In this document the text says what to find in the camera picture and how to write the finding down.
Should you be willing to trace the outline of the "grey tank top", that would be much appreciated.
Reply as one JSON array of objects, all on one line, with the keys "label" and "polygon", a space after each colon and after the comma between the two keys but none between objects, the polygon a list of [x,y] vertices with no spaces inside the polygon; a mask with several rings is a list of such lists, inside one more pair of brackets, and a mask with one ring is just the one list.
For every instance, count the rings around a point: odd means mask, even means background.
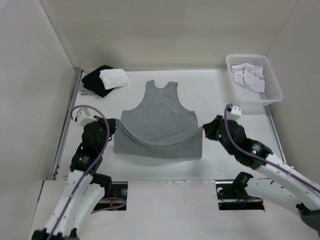
[{"label": "grey tank top", "polygon": [[158,88],[154,80],[147,81],[141,102],[124,110],[115,126],[117,154],[169,160],[202,158],[203,128],[196,113],[181,104],[177,82]]}]

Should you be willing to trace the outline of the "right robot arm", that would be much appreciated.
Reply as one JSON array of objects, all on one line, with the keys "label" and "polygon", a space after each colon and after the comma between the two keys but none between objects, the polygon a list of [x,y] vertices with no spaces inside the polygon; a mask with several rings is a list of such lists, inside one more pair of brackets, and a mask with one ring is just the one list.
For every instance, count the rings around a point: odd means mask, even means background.
[{"label": "right robot arm", "polygon": [[203,125],[205,137],[218,141],[242,165],[275,182],[261,183],[245,172],[236,177],[232,192],[238,198],[255,196],[277,204],[294,214],[310,228],[320,229],[320,186],[283,162],[263,143],[248,138],[245,129],[221,115]]}]

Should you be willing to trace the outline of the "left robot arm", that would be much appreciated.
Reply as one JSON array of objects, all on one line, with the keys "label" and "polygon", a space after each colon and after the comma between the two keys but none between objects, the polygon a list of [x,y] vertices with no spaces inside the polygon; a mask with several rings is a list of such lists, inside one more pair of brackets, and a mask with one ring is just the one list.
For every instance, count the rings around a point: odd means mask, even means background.
[{"label": "left robot arm", "polygon": [[33,240],[78,240],[80,228],[97,203],[112,195],[112,179],[97,172],[106,144],[116,131],[114,118],[94,116],[83,127],[81,143],[71,159],[63,193],[43,229]]}]

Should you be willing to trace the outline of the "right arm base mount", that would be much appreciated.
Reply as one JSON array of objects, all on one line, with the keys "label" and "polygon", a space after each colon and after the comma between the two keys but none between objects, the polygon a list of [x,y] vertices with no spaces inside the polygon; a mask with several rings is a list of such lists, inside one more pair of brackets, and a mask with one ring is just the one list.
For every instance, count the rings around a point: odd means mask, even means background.
[{"label": "right arm base mount", "polygon": [[240,172],[234,180],[215,182],[218,209],[220,211],[265,210],[261,198],[248,195],[246,187],[253,176]]}]

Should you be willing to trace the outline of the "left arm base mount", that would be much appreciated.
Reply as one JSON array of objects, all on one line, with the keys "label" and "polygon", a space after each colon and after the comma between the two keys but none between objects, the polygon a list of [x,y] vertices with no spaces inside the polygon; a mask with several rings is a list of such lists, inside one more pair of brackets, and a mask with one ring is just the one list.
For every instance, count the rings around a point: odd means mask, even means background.
[{"label": "left arm base mount", "polygon": [[94,207],[94,211],[109,209],[109,211],[125,211],[128,197],[128,182],[115,181],[102,199]]}]

